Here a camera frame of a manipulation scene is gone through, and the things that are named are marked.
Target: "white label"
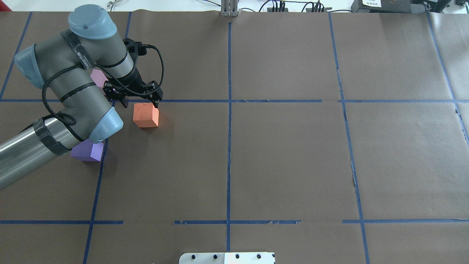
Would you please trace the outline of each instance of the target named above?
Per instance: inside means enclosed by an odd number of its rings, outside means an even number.
[[[380,8],[381,0],[362,0],[362,3],[369,7]]]

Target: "purple cube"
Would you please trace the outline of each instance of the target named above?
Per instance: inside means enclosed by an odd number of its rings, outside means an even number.
[[[103,142],[93,144],[93,142],[85,140],[72,149],[71,156],[81,161],[100,162],[103,148]]]

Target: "metal bracket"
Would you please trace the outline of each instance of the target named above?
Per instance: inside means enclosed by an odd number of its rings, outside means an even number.
[[[221,0],[221,16],[238,16],[238,0]]]
[[[179,264],[275,264],[275,253],[184,253]]]

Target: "metallic tube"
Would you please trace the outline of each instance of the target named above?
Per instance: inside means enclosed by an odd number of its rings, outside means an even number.
[[[67,148],[80,143],[57,119],[45,121],[46,127],[56,141]],[[31,127],[0,145],[0,190],[12,185],[58,155],[41,142]]]

